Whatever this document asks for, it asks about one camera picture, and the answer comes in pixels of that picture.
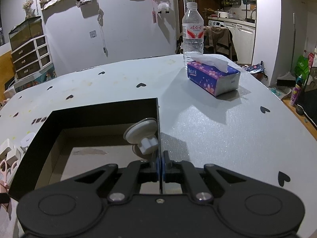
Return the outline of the black cardboard box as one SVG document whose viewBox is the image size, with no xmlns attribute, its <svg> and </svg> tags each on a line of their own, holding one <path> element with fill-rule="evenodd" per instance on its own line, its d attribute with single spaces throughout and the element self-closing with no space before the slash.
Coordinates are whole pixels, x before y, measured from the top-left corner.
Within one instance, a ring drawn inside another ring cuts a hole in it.
<svg viewBox="0 0 317 238">
<path fill-rule="evenodd" d="M 44 121 L 21 160 L 9 188 L 20 200 L 35 189 L 102 165 L 127 166 L 141 155 L 123 138 L 133 124 L 159 118 L 157 98 L 65 108 Z"/>
</svg>

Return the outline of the white suction cup knob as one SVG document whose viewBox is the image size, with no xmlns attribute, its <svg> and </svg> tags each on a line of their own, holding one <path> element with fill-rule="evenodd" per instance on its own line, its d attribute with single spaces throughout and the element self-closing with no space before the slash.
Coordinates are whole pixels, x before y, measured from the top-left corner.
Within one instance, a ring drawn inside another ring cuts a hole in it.
<svg viewBox="0 0 317 238">
<path fill-rule="evenodd" d="M 142 155 L 149 155 L 158 149 L 158 138 L 156 132 L 158 123 L 155 118 L 145 118 L 124 132 L 123 138 L 134 145 Z"/>
</svg>

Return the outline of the purple tissue pack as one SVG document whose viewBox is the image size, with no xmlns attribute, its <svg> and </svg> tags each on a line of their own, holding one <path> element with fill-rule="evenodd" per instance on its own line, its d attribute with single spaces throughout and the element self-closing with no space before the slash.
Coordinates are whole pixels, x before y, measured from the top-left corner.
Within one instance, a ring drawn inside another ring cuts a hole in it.
<svg viewBox="0 0 317 238">
<path fill-rule="evenodd" d="M 231 67 L 227 60 L 211 58 L 204 63 L 199 59 L 187 63 L 189 80 L 214 97 L 238 89 L 241 72 Z"/>
</svg>

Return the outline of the white round hook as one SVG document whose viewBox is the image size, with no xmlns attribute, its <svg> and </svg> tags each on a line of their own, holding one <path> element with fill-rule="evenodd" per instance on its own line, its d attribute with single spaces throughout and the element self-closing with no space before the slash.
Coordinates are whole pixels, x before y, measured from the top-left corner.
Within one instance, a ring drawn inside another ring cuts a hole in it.
<svg viewBox="0 0 317 238">
<path fill-rule="evenodd" d="M 23 137 L 22 140 L 20 141 L 21 148 L 27 149 L 30 146 L 34 137 L 35 137 L 34 132 L 28 133 L 25 137 Z"/>
</svg>

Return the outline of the white plug adapter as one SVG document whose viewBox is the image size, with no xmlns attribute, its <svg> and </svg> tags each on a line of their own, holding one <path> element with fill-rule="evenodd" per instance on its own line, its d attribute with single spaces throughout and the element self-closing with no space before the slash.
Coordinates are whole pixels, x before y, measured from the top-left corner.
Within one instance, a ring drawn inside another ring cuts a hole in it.
<svg viewBox="0 0 317 238">
<path fill-rule="evenodd" d="M 8 168 L 18 165 L 22 156 L 23 151 L 21 148 L 15 146 L 10 139 L 6 139 L 1 143 L 1 161 L 4 160 Z"/>
</svg>

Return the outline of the brown jacket on chair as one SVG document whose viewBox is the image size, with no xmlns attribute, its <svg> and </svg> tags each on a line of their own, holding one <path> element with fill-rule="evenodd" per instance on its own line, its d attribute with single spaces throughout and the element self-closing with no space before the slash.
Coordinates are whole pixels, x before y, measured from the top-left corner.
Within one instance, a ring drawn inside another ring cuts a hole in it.
<svg viewBox="0 0 317 238">
<path fill-rule="evenodd" d="M 220 54 L 233 62 L 238 61 L 233 35 L 227 27 L 204 27 L 204 54 Z"/>
</svg>

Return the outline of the purple spray can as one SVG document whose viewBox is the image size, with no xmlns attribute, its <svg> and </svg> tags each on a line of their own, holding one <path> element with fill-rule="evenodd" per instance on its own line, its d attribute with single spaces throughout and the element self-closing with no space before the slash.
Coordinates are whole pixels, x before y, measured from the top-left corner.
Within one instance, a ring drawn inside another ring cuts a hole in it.
<svg viewBox="0 0 317 238">
<path fill-rule="evenodd" d="M 301 92 L 301 88 L 303 86 L 303 81 L 304 81 L 304 78 L 303 78 L 303 75 L 300 74 L 299 77 L 297 78 L 297 81 L 296 81 L 296 85 L 295 87 L 293 88 L 292 90 L 292 95 L 291 95 L 291 98 L 290 98 L 290 106 L 294 106 L 297 99 L 298 99 L 298 96 Z"/>
</svg>

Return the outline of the clear plastic water bottle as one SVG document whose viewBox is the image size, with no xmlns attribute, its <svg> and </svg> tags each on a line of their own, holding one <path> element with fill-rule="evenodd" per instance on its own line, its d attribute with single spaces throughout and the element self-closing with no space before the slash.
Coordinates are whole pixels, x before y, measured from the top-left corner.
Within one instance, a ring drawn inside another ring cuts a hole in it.
<svg viewBox="0 0 317 238">
<path fill-rule="evenodd" d="M 204 20 L 198 12 L 196 2 L 187 2 L 186 13 L 182 19 L 182 49 L 184 67 L 192 61 L 192 56 L 204 52 Z"/>
</svg>

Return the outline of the white drawer cabinet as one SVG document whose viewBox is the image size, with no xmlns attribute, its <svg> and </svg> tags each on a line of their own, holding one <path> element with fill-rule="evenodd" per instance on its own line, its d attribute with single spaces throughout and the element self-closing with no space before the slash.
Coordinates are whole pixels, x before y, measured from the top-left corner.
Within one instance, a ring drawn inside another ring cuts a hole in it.
<svg viewBox="0 0 317 238">
<path fill-rule="evenodd" d="M 53 63 L 46 35 L 32 38 L 20 45 L 11 52 L 11 58 L 18 80 L 44 70 Z"/>
</svg>

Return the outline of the green plastic bag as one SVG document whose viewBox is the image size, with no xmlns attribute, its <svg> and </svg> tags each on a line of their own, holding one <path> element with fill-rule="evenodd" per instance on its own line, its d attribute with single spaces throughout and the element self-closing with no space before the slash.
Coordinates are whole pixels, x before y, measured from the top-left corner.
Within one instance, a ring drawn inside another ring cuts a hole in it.
<svg viewBox="0 0 317 238">
<path fill-rule="evenodd" d="M 302 78 L 306 80 L 309 75 L 309 70 L 310 68 L 308 65 L 308 58 L 304 57 L 303 55 L 298 57 L 296 66 L 294 68 L 294 74 L 296 75 L 296 77 L 299 77 L 301 75 Z"/>
</svg>

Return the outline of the glass terrarium tank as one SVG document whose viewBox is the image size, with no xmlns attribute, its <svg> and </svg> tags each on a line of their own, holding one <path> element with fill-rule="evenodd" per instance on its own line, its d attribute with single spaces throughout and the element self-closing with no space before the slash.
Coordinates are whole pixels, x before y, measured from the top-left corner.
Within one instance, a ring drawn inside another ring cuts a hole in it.
<svg viewBox="0 0 317 238">
<path fill-rule="evenodd" d="M 43 34 L 41 17 L 28 18 L 9 32 L 11 50 L 14 51 L 32 38 Z"/>
</svg>

